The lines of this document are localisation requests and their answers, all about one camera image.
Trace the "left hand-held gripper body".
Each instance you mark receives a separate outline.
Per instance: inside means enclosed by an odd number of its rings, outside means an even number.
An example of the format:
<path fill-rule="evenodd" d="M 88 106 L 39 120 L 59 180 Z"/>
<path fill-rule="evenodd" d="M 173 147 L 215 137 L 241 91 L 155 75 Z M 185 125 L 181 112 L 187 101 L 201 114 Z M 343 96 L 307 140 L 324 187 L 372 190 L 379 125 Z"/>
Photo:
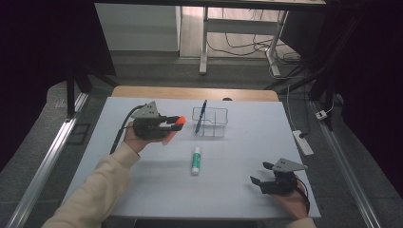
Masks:
<path fill-rule="evenodd" d="M 170 133 L 170 128 L 161 126 L 167 121 L 166 116 L 162 116 L 157 109 L 156 103 L 145 104 L 136 110 L 132 115 L 134 133 L 144 140 L 156 140 L 166 138 Z"/>

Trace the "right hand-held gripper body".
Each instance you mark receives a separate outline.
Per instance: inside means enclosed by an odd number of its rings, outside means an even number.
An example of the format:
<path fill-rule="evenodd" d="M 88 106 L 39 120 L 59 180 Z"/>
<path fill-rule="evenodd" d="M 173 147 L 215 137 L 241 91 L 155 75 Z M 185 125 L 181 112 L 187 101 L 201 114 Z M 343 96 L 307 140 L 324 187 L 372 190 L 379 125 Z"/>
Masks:
<path fill-rule="evenodd" d="M 281 158 L 271 170 L 275 175 L 275 179 L 273 181 L 262 181 L 260 190 L 263 194 L 268 195 L 291 193 L 297 187 L 295 171 L 306 170 L 307 168 L 307 165 Z"/>

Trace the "orange highlighter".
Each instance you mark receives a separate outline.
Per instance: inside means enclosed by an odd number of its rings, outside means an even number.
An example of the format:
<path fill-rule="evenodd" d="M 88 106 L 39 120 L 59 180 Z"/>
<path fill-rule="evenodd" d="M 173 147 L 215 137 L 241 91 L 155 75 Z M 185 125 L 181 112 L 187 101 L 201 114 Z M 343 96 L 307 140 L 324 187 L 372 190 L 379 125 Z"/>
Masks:
<path fill-rule="evenodd" d="M 186 118 L 184 116 L 181 116 L 175 124 L 185 124 L 186 123 Z M 170 141 L 174 138 L 174 136 L 177 134 L 178 131 L 171 131 L 167 137 L 162 141 L 162 145 L 168 145 Z"/>

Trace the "blue pen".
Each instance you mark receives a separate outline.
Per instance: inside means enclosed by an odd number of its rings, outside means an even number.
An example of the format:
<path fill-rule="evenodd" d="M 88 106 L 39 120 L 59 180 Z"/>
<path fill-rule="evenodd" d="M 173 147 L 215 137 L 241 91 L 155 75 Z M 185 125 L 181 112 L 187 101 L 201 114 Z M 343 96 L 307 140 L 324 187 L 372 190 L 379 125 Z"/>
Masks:
<path fill-rule="evenodd" d="M 206 105 L 207 105 L 207 100 L 204 100 L 202 107 L 201 107 L 201 113 L 200 113 L 200 116 L 199 116 L 199 119 L 198 119 L 198 122 L 197 122 L 197 125 L 195 128 L 195 135 L 197 135 L 200 131 L 201 124 L 202 124 L 202 118 L 205 113 Z"/>

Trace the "clear plastic desk organizer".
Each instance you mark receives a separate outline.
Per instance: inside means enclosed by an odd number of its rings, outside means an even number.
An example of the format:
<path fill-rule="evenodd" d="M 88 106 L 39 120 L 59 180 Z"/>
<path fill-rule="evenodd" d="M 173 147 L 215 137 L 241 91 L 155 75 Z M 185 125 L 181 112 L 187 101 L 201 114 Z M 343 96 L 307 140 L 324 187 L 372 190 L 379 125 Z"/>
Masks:
<path fill-rule="evenodd" d="M 193 134 L 201 113 L 201 107 L 194 107 L 192 111 Z M 222 138 L 228 124 L 228 110 L 226 108 L 207 107 L 201 120 L 201 128 L 197 137 Z"/>

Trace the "person's left hand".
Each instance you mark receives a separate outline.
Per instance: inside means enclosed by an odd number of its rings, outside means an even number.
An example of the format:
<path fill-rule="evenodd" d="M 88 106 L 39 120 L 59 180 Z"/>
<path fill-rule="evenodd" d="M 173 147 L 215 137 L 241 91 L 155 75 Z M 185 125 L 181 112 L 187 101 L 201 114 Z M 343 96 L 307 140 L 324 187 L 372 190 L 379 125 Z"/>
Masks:
<path fill-rule="evenodd" d="M 144 140 L 135 135 L 133 122 L 129 122 L 125 128 L 124 142 L 137 154 L 139 154 L 148 144 L 162 142 L 163 138 Z"/>

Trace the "person's right hand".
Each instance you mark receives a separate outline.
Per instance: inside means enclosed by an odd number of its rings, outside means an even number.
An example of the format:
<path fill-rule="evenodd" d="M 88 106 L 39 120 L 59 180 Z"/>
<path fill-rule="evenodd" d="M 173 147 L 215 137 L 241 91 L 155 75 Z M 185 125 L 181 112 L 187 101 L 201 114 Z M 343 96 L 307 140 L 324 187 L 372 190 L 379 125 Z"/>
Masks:
<path fill-rule="evenodd" d="M 280 202 L 292 219 L 299 220 L 309 217 L 304 197 L 297 190 L 288 195 L 273 195 L 273 198 Z"/>

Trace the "wooden table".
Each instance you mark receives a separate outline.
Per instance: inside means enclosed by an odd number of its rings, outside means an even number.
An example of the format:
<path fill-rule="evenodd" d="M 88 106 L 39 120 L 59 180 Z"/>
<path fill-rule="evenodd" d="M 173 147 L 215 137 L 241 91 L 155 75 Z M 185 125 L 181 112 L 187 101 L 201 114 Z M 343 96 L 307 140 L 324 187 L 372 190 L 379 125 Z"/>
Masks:
<path fill-rule="evenodd" d="M 193 88 L 163 86 L 116 86 L 112 97 L 186 99 L 212 101 L 277 102 L 278 94 L 273 90 Z"/>

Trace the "white board table cover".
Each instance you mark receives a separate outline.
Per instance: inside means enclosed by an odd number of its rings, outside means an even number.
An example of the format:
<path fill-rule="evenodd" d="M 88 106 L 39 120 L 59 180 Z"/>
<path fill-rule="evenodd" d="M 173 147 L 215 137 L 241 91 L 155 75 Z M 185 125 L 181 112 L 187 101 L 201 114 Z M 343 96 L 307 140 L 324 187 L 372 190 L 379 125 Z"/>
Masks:
<path fill-rule="evenodd" d="M 132 167 L 127 190 L 113 215 L 137 219 L 269 219 L 287 213 L 261 193 L 250 176 L 270 181 L 263 162 L 301 157 L 280 102 L 208 101 L 226 108 L 228 124 L 222 138 L 193 134 L 192 111 L 204 100 L 159 99 L 166 116 L 184 116 L 182 131 L 168 145 L 152 143 Z M 201 170 L 191 174 L 192 156 L 201 149 Z"/>

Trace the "white green glue stick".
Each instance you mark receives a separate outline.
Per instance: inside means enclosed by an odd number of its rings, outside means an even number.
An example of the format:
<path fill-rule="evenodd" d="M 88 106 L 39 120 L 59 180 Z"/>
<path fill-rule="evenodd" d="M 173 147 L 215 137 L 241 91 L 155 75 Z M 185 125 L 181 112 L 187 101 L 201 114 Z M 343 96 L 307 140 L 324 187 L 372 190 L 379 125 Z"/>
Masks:
<path fill-rule="evenodd" d="M 196 147 L 193 151 L 192 156 L 191 174 L 193 176 L 197 176 L 200 173 L 201 157 L 202 157 L 202 150 L 199 147 Z"/>

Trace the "white power strip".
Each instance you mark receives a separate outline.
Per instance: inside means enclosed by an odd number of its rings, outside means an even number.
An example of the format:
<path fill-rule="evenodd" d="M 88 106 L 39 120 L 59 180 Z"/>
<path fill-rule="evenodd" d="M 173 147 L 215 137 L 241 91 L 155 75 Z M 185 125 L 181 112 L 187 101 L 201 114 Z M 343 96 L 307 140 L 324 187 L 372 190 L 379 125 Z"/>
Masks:
<path fill-rule="evenodd" d="M 314 154 L 314 151 L 312 150 L 310 144 L 308 144 L 307 140 L 305 139 L 305 133 L 302 133 L 299 130 L 294 130 L 293 136 L 304 156 L 312 156 Z"/>

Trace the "black metal stand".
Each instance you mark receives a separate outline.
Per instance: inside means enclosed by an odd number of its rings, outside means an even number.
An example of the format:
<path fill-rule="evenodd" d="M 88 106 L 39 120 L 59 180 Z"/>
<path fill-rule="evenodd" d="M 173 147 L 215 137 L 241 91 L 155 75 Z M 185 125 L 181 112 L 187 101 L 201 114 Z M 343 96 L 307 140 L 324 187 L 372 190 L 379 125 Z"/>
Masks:
<path fill-rule="evenodd" d="M 119 85 L 88 64 L 77 66 L 69 70 L 67 72 L 67 123 L 70 122 L 76 114 L 75 86 L 78 86 L 81 92 L 89 93 L 93 88 L 89 80 L 90 75 L 95 76 L 109 86 L 116 87 Z"/>
<path fill-rule="evenodd" d="M 308 93 L 310 101 L 318 100 L 326 93 L 324 111 L 328 115 L 325 123 L 332 129 L 331 116 L 334 107 L 333 94 L 335 92 L 336 64 L 341 60 L 341 53 L 359 22 L 352 12 L 302 12 L 288 11 L 282 23 L 281 34 L 293 38 L 301 45 L 305 45 L 308 54 L 302 56 L 297 66 L 283 78 L 270 84 L 270 89 L 279 83 L 287 82 L 299 72 L 308 69 L 310 74 L 304 79 L 291 84 L 279 91 L 285 93 L 314 82 Z"/>

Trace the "white cabinet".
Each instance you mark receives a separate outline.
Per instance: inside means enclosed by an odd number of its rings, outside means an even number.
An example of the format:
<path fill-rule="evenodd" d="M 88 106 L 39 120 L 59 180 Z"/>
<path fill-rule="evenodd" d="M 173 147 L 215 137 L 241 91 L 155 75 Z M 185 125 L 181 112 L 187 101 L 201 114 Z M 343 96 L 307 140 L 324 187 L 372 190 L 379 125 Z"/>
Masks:
<path fill-rule="evenodd" d="M 181 8 L 96 3 L 110 50 L 178 51 Z"/>

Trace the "aluminium floor rail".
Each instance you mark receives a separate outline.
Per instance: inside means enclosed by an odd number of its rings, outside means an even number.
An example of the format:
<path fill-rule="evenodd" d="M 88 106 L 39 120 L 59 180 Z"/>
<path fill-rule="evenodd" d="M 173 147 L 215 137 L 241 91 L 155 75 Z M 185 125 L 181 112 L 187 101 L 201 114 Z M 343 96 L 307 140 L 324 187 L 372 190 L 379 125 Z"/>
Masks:
<path fill-rule="evenodd" d="M 314 118 L 314 122 L 318 125 L 326 144 L 330 148 L 336 163 L 337 173 L 341 175 L 343 184 L 347 187 L 348 195 L 340 199 L 343 212 L 345 214 L 352 212 L 355 218 L 351 217 L 351 220 L 360 220 L 365 228 L 382 228 L 380 218 L 349 162 L 347 150 L 342 145 L 341 139 L 335 131 L 329 129 L 325 122 L 319 121 L 317 118 Z"/>
<path fill-rule="evenodd" d="M 29 215 L 39 199 L 40 194 L 45 187 L 48 177 L 56 164 L 68 136 L 71 134 L 78 117 L 80 116 L 88 95 L 81 92 L 77 99 L 73 102 L 73 112 L 67 121 L 61 125 L 56 137 L 54 138 L 47 154 L 43 158 L 40 166 L 38 167 L 35 175 L 33 176 L 26 192 L 19 201 L 16 209 L 14 210 L 6 228 L 23 228 L 27 222 Z"/>

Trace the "white metal desk frame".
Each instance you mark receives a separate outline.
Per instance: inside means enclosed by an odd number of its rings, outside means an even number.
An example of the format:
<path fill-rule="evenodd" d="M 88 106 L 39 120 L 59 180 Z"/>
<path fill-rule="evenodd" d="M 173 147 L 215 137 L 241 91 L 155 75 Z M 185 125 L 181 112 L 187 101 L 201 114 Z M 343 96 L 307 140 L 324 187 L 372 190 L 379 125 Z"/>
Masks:
<path fill-rule="evenodd" d="M 200 75 L 205 75 L 207 72 L 208 33 L 235 33 L 271 35 L 273 39 L 264 53 L 269 62 L 272 75 L 275 77 L 280 76 L 280 71 L 275 58 L 275 51 L 288 13 L 287 10 L 280 10 L 278 12 L 278 20 L 276 22 L 210 18 L 208 16 L 208 12 L 209 8 L 204 7 L 202 20 L 201 61 L 199 69 Z"/>

